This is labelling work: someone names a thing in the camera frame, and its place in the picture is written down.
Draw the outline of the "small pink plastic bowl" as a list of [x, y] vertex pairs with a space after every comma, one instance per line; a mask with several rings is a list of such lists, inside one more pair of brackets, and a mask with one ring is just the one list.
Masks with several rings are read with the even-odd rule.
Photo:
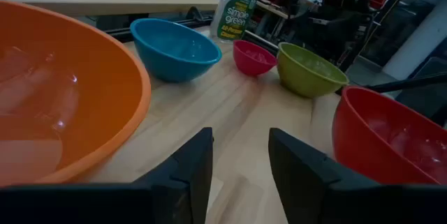
[[258, 76], [277, 65], [275, 55], [246, 40], [233, 41], [233, 59], [238, 70], [248, 76]]

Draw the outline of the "black office chair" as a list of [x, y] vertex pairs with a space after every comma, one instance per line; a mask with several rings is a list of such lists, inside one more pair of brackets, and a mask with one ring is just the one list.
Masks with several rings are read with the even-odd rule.
[[377, 9], [370, 0], [322, 0], [295, 18], [287, 41], [346, 71], [360, 53]]

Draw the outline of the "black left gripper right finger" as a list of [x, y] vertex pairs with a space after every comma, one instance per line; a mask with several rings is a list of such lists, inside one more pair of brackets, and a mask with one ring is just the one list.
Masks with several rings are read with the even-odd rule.
[[279, 128], [269, 132], [270, 167], [289, 224], [372, 224], [379, 184]]

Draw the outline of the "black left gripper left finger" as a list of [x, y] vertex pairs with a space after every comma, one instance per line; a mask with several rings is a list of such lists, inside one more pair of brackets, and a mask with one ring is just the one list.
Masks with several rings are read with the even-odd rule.
[[150, 224], [205, 224], [213, 161], [212, 128], [205, 127], [162, 163], [134, 181], [150, 194]]

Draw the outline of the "black metal bar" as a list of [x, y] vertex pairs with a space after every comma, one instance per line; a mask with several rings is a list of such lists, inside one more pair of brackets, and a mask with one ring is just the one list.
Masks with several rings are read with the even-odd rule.
[[378, 93], [386, 93], [403, 89], [414, 89], [418, 87], [425, 87], [440, 83], [447, 83], [447, 73], [439, 73], [436, 75], [429, 75], [425, 77], [417, 77], [407, 80], [389, 82], [385, 84], [365, 86], [365, 88]]

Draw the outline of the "large orange plastic bowl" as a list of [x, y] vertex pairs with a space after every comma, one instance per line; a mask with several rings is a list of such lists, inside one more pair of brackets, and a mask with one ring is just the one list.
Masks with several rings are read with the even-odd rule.
[[80, 181], [147, 114], [149, 75], [119, 41], [0, 0], [0, 187]]

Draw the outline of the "blue plastic bowl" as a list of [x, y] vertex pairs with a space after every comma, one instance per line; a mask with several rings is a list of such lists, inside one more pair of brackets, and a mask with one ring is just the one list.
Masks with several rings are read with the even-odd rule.
[[164, 82], [189, 82], [222, 57], [207, 36], [175, 22], [143, 18], [133, 21], [130, 30], [147, 72]]

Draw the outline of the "green plastic bowl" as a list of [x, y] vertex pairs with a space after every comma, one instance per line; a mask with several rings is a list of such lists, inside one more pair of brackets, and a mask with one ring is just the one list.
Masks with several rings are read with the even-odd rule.
[[338, 67], [303, 47], [281, 42], [278, 48], [277, 71], [281, 83], [297, 95], [324, 96], [349, 83]]

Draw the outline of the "clear green-label cleaner spray bottle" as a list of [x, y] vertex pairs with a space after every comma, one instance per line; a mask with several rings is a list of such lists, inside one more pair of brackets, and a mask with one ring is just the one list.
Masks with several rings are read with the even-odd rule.
[[210, 25], [210, 36], [222, 42], [239, 40], [258, 0], [220, 0]]

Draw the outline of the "large red plastic bowl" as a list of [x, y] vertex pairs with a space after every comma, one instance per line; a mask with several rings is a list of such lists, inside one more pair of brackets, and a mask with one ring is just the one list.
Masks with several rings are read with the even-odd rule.
[[339, 163], [379, 183], [447, 186], [447, 130], [370, 89], [343, 88], [332, 145]]

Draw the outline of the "white column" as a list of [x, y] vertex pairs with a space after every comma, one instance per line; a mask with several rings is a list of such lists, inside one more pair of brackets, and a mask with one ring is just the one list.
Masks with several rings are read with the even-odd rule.
[[382, 71], [396, 80], [408, 78], [445, 37], [447, 0], [442, 0], [396, 51]]

